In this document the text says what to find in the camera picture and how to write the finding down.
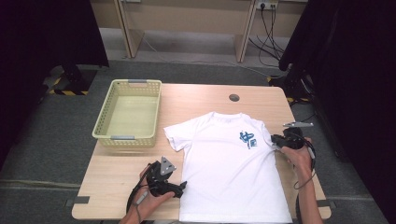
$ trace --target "person's right hand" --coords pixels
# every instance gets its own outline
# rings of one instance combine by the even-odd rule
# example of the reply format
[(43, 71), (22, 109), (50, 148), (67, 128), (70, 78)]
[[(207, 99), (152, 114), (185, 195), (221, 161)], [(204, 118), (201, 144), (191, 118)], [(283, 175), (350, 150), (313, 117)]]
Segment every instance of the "person's right hand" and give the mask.
[(282, 147), (280, 149), (282, 153), (284, 153), (289, 162), (294, 165), (297, 170), (297, 174), (303, 172), (304, 174), (309, 171), (311, 174), (311, 156), (308, 152), (308, 147), (303, 146), (300, 149), (292, 149), (289, 147)]

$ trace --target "electrical outlet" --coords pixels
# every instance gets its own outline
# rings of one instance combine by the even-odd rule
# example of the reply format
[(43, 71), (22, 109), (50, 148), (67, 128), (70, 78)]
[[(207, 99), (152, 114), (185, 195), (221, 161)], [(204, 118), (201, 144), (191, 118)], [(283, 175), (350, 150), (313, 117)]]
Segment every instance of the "electrical outlet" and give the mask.
[(273, 10), (277, 8), (278, 0), (257, 0), (256, 8), (262, 10), (262, 4), (265, 4), (264, 10)]

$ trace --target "metal bracket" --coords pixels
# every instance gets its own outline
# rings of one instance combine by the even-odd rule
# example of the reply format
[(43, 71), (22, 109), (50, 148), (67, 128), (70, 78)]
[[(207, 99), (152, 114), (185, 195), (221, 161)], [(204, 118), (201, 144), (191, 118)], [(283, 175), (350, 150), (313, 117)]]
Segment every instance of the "metal bracket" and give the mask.
[(167, 175), (176, 170), (176, 167), (165, 156), (161, 157), (161, 175)]
[(305, 127), (313, 127), (313, 123), (303, 123), (300, 121), (294, 121), (290, 123), (283, 124), (283, 127), (288, 127), (288, 128), (305, 128)]

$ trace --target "forearm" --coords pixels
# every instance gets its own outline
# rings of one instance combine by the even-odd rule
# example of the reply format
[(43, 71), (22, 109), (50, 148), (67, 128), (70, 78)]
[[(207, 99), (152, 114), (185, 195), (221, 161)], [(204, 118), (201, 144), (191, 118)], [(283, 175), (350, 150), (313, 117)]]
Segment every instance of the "forearm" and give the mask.
[(120, 224), (140, 224), (139, 216), (137, 214), (136, 208), (133, 205), (131, 206), (125, 217), (120, 221)]
[[(310, 169), (299, 170), (297, 171), (297, 176), (299, 184), (302, 185), (311, 178), (312, 172)], [(315, 186), (312, 179), (299, 189), (299, 205), (304, 224), (323, 223), (318, 210)]]

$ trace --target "wooden table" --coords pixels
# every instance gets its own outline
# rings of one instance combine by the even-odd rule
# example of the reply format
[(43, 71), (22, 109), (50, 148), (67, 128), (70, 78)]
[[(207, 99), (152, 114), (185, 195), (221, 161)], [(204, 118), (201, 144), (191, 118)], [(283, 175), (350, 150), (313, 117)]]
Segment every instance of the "wooden table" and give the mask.
[[(240, 97), (238, 102), (229, 99), (230, 94)], [(77, 219), (121, 219), (132, 188), (139, 180), (140, 172), (149, 162), (165, 156), (176, 166), (170, 183), (180, 184), (183, 152), (175, 152), (165, 137), (163, 128), (193, 119), (211, 111), (222, 114), (245, 113), (262, 120), (270, 134), (282, 134), (282, 125), (294, 121), (284, 92), (276, 87), (217, 86), (191, 84), (163, 84), (157, 139), (155, 147), (122, 148), (103, 147), (99, 142), (93, 151), (90, 164), (73, 207)], [(276, 153), (276, 166), (280, 174), (292, 217), (295, 217), (297, 190), (293, 189), (297, 178), (292, 167), (280, 152)], [(317, 199), (325, 195), (314, 177)], [(78, 203), (81, 199), (87, 203)], [(148, 219), (178, 219), (179, 199), (173, 198)], [(329, 206), (319, 208), (323, 218), (331, 215)]]

